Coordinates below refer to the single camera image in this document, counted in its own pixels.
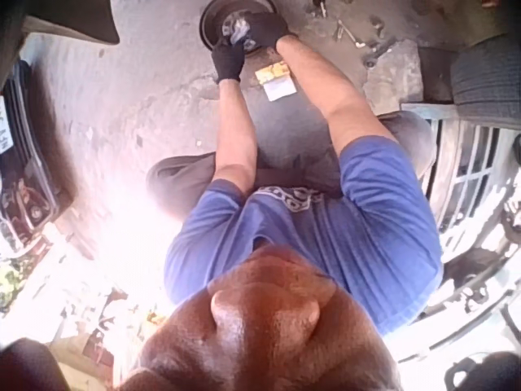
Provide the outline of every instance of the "hand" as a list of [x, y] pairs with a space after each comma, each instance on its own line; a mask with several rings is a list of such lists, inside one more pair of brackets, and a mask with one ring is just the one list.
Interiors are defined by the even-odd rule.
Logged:
[[250, 25], [250, 37], [261, 46], [276, 49], [280, 38], [292, 35], [286, 21], [280, 15], [261, 12], [245, 15], [244, 19]]
[[212, 59], [217, 70], [217, 84], [225, 79], [241, 81], [239, 76], [244, 66], [242, 43], [232, 46], [222, 38], [213, 48]]

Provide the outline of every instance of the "nose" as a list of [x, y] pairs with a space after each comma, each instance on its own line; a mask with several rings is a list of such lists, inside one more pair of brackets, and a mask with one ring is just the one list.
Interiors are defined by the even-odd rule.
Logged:
[[284, 354], [303, 346], [317, 326], [320, 307], [312, 297], [271, 283], [216, 292], [212, 315], [222, 344], [236, 352]]

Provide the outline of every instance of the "car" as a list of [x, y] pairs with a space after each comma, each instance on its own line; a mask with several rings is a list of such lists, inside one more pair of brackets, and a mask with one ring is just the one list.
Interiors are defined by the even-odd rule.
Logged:
[[17, 258], [60, 211], [54, 185], [28, 115], [30, 67], [20, 60], [0, 95], [0, 258]]
[[0, 260], [25, 254], [70, 197], [54, 183], [35, 138], [28, 96], [31, 69], [19, 60], [30, 33], [119, 43], [110, 1], [2, 0], [0, 8]]

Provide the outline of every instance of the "concrete floor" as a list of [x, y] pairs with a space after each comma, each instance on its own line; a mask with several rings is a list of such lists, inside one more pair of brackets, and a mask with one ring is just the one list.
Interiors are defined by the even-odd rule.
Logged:
[[[208, 0], [112, 0], [121, 44], [103, 46], [34, 34], [23, 51], [34, 70], [34, 122], [51, 171], [74, 197], [58, 225], [82, 251], [103, 263], [127, 291], [158, 279], [176, 227], [161, 220], [144, 178], [158, 160], [211, 152], [216, 145], [217, 87], [199, 17]], [[277, 0], [291, 29], [363, 90], [377, 113], [422, 100], [416, 42], [447, 46], [440, 15], [418, 15], [406, 0], [330, 0], [329, 18], [305, 12], [310, 0]], [[369, 16], [386, 37], [403, 41], [367, 75], [359, 50], [331, 38], [341, 17], [364, 40], [375, 39]], [[324, 120], [300, 91], [269, 103], [254, 71], [279, 60], [247, 60], [242, 87], [260, 148], [272, 165], [311, 161], [330, 140]]]

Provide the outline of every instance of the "wrench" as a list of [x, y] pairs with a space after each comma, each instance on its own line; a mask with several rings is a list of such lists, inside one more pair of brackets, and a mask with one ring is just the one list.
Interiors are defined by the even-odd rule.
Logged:
[[351, 38], [351, 41], [352, 43], [355, 44], [355, 46], [358, 48], [358, 49], [361, 49], [362, 47], [366, 47], [366, 43], [365, 42], [362, 42], [362, 41], [359, 41], [358, 38], [356, 38], [352, 33], [351, 31], [349, 31], [349, 29], [346, 27], [346, 25], [344, 24], [344, 22], [342, 20], [339, 19], [339, 26], [342, 27], [342, 29], [347, 33], [347, 35]]

